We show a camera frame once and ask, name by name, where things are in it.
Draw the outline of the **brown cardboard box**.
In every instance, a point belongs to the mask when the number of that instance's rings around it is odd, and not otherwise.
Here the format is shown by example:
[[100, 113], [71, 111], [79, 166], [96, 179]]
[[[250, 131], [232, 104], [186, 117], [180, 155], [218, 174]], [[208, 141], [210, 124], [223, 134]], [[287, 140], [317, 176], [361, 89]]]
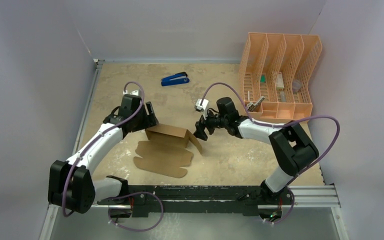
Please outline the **brown cardboard box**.
[[187, 150], [193, 144], [200, 154], [203, 147], [199, 140], [186, 128], [167, 124], [157, 124], [145, 130], [147, 140], [138, 142], [133, 158], [134, 165], [147, 172], [183, 178], [194, 154]]

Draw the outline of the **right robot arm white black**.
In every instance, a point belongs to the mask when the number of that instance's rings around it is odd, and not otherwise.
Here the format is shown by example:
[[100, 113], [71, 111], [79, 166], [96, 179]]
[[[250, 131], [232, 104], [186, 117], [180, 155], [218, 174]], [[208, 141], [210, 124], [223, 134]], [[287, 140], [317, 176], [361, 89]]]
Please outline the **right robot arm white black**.
[[271, 145], [278, 167], [260, 185], [262, 200], [268, 204], [280, 198], [288, 183], [319, 157], [319, 151], [299, 123], [280, 128], [240, 115], [230, 97], [216, 101], [217, 110], [206, 99], [198, 99], [194, 109], [202, 114], [195, 123], [194, 136], [207, 141], [216, 129], [225, 129], [239, 139], [251, 139]]

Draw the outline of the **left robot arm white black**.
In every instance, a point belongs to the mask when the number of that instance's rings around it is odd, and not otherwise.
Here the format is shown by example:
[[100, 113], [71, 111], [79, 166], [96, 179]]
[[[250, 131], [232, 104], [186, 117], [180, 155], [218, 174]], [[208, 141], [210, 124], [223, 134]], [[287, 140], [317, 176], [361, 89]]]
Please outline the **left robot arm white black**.
[[50, 167], [48, 202], [72, 213], [86, 213], [99, 201], [111, 199], [118, 205], [129, 199], [127, 180], [109, 175], [94, 181], [93, 172], [110, 150], [129, 133], [158, 124], [153, 105], [140, 96], [125, 94], [121, 104], [106, 116], [95, 135], [67, 160]]

